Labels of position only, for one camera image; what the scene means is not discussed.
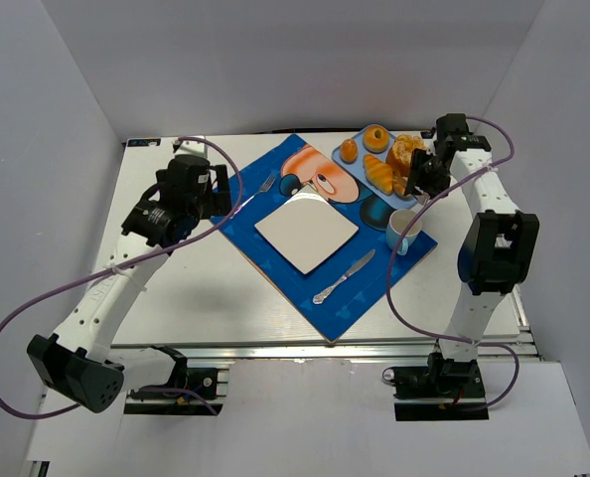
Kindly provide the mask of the metal serving tongs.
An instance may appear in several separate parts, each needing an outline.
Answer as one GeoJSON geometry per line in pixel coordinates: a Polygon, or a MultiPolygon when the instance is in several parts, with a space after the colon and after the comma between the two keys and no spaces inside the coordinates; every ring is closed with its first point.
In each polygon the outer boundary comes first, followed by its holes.
{"type": "Polygon", "coordinates": [[[425,193],[414,195],[414,199],[421,206],[424,206],[426,203],[428,203],[430,201],[429,195],[428,194],[425,194],[425,193]]]}

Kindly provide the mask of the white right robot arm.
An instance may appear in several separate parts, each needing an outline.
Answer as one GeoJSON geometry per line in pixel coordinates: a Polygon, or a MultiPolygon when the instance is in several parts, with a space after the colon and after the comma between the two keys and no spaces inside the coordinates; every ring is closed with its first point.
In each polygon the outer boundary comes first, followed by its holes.
{"type": "Polygon", "coordinates": [[[400,373],[404,398],[457,398],[478,383],[478,347],[490,319],[527,277],[539,220],[510,198],[498,166],[489,141],[470,131],[463,113],[438,118],[430,149],[411,155],[407,192],[436,201],[460,188],[472,222],[457,258],[455,310],[426,366],[400,373]]]}

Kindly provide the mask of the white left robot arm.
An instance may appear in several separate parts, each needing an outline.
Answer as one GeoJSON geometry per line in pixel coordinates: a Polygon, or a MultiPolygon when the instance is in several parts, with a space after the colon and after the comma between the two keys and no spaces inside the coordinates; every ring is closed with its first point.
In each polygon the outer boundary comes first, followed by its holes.
{"type": "Polygon", "coordinates": [[[124,391],[169,393],[187,381],[187,359],[165,346],[120,354],[113,339],[154,273],[200,221],[231,210],[227,169],[194,154],[175,156],[156,173],[121,225],[105,266],[50,337],[32,338],[27,354],[44,384],[100,413],[124,391]]]}

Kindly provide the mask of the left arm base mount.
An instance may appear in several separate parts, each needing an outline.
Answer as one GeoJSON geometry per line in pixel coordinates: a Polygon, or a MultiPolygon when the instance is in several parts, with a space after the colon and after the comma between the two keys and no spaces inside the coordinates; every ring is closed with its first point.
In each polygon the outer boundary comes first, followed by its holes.
{"type": "Polygon", "coordinates": [[[127,415],[218,416],[223,404],[218,403],[218,368],[192,367],[187,357],[169,347],[152,347],[168,355],[174,362],[171,376],[161,385],[147,385],[146,390],[127,394],[124,413],[127,415]]]}

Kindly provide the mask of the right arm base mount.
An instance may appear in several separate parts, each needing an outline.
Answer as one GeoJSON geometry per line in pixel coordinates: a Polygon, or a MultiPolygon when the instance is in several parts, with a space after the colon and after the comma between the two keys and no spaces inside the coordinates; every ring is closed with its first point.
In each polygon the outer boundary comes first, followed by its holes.
{"type": "Polygon", "coordinates": [[[446,359],[439,352],[424,366],[388,367],[383,382],[394,388],[398,422],[487,420],[489,411],[478,362],[446,359]]]}

